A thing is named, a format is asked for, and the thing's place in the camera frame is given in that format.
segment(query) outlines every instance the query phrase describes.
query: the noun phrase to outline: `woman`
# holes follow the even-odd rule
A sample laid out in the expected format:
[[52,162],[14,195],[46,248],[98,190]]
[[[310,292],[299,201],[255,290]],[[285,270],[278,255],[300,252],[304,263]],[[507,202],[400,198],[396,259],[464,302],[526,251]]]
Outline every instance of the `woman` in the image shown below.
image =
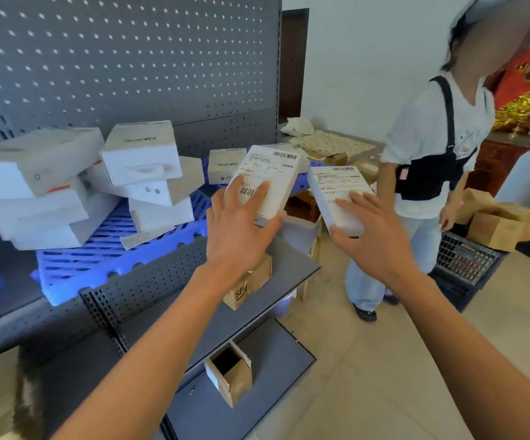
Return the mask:
[[[476,0],[451,30],[444,72],[409,101],[385,137],[377,195],[401,217],[418,267],[436,264],[443,231],[452,228],[481,142],[495,121],[493,95],[482,85],[515,53],[530,26],[530,0],[492,6]],[[377,320],[389,290],[351,261],[345,287],[357,315]]]

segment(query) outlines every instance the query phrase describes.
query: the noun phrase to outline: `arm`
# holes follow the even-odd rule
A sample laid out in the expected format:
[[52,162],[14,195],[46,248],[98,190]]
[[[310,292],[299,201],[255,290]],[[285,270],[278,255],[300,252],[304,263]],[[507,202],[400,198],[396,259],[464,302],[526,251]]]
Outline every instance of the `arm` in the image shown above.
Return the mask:
[[393,210],[395,203],[395,170],[397,163],[384,163],[379,166],[379,177],[377,179],[377,197],[389,210]]
[[365,233],[350,239],[334,228],[333,241],[401,299],[475,439],[530,439],[530,381],[418,270],[397,217],[367,193],[351,199],[337,203]]
[[465,191],[468,177],[469,172],[465,171],[459,183],[456,184],[456,188],[449,192],[446,205],[440,212],[440,227],[442,227],[443,232],[447,232],[455,224],[455,216],[463,202],[463,192]]
[[92,394],[53,435],[53,440],[150,439],[169,407],[188,362],[226,292],[256,266],[284,219],[259,229],[254,217],[269,184],[239,204],[242,175],[212,198],[206,264]]

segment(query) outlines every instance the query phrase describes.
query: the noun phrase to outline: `light blue jeans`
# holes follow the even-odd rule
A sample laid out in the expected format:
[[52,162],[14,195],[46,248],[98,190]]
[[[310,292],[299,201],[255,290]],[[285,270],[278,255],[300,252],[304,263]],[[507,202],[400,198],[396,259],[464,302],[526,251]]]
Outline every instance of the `light blue jeans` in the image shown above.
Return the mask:
[[[440,218],[401,218],[401,220],[410,238],[416,264],[424,273],[430,273],[436,265],[438,247],[442,237]],[[352,259],[347,268],[344,285],[351,303],[369,312],[374,311],[383,301],[383,295],[391,295],[389,289],[378,280],[363,273]]]

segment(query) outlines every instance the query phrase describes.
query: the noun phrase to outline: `right hand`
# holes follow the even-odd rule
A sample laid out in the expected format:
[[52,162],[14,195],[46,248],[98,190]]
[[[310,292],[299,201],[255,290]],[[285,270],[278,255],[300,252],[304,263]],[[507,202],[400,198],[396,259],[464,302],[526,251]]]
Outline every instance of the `right hand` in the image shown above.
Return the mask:
[[358,239],[351,239],[342,230],[332,227],[333,242],[363,272],[387,287],[395,288],[397,279],[418,271],[399,217],[386,210],[382,202],[370,193],[365,192],[361,196],[350,191],[349,197],[352,202],[337,199],[336,203],[363,223],[365,233]]

